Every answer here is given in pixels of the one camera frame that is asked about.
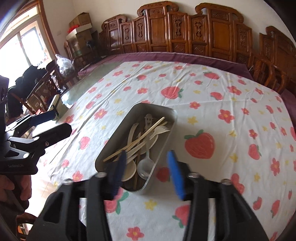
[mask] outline wall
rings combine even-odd
[[[72,0],[43,0],[48,25],[60,55],[66,57],[64,42],[69,22],[76,17]]]
[[[101,31],[104,20],[118,14],[124,14],[129,18],[137,17],[137,10],[140,6],[156,2],[154,0],[73,0],[76,14],[89,12],[93,26]],[[263,0],[176,0],[180,12],[190,15],[196,14],[194,8],[201,2],[216,3],[229,6],[238,10],[244,16],[244,23],[253,29],[254,48],[259,47],[259,33],[265,34],[265,28],[273,25],[295,44],[289,30],[277,15],[277,13]]]

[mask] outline metal tray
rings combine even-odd
[[[150,158],[155,162],[155,164],[144,186],[137,191],[132,191],[138,194],[144,194],[148,191],[159,167],[161,166],[161,163],[166,160],[166,153],[169,150],[169,142],[172,139],[174,126],[177,121],[177,112],[175,110],[165,106],[146,103],[134,105],[110,137],[95,162],[96,170],[98,172],[103,171],[103,160],[127,144],[127,138],[132,125],[137,123],[139,119],[144,119],[147,114],[151,114],[153,118],[157,120],[164,116],[164,121],[168,122],[166,126],[170,129],[170,131],[160,134],[157,142],[150,149]]]

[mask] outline yellow flower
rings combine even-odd
[[[192,124],[193,126],[194,126],[195,123],[198,123],[198,121],[196,120],[196,117],[195,117],[195,116],[192,116],[191,118],[188,117],[187,119],[188,119],[187,122],[188,122],[189,124]]]
[[[277,147],[277,149],[281,149],[281,148],[282,148],[281,143],[277,142],[277,143],[276,143],[276,147]]]
[[[116,114],[117,114],[117,115],[122,115],[123,113],[124,113],[124,111],[120,110],[120,111],[118,111]]]
[[[153,211],[154,207],[157,205],[157,202],[150,199],[148,202],[144,202],[144,204],[146,206],[145,207],[146,209],[149,209],[149,210]]]
[[[256,175],[254,175],[254,182],[259,182],[260,179],[261,177],[259,176],[258,173],[256,173]]]
[[[233,153],[233,155],[232,156],[229,156],[229,157],[233,161],[233,163],[236,163],[237,160],[238,160],[238,156],[236,155],[236,153]]]
[[[116,99],[116,100],[114,101],[114,104],[118,104],[120,101],[121,101],[121,99]]]
[[[230,135],[230,136],[232,136],[232,137],[236,137],[235,130],[233,130],[233,131],[230,131],[230,132],[229,132],[229,135]]]

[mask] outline chopstick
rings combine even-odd
[[[141,135],[140,138],[138,138],[137,140],[133,141],[130,145],[126,145],[125,147],[123,147],[121,150],[113,153],[112,155],[108,156],[107,158],[105,158],[103,160],[103,162],[108,161],[110,158],[118,155],[121,153],[122,150],[126,150],[126,152],[128,152],[130,149],[132,149],[137,143],[139,143],[142,139],[145,138],[145,136],[147,136],[155,127],[157,127],[159,125],[159,123],[161,123],[164,120],[164,117],[160,118],[153,126],[151,126],[143,135]]]

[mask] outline plastic bag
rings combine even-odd
[[[57,65],[59,66],[59,71],[63,77],[68,77],[75,71],[71,60],[64,58],[58,54],[56,54],[56,58]]]

